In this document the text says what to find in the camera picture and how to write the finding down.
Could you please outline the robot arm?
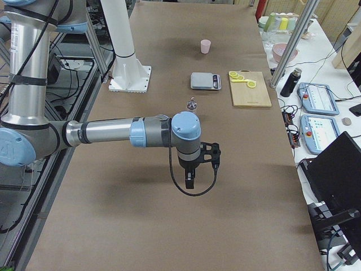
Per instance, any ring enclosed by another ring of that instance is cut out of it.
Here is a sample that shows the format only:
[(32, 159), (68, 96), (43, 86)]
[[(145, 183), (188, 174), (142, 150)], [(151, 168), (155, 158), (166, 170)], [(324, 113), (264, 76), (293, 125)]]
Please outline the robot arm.
[(128, 140), (135, 147), (175, 147), (193, 189), (201, 127), (192, 112), (79, 123), (45, 117), (50, 33), (87, 30), (85, 1), (6, 1), (11, 22), (8, 111), (1, 118), (1, 163), (22, 167), (56, 151)]

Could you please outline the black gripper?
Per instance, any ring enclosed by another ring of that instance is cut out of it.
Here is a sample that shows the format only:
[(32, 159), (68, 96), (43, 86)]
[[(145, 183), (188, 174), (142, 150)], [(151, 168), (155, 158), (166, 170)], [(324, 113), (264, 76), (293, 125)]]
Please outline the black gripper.
[(178, 158), (180, 166), (184, 169), (184, 183), (186, 189), (194, 189), (194, 178), (196, 177), (196, 168), (200, 165), (197, 160), (186, 161)]

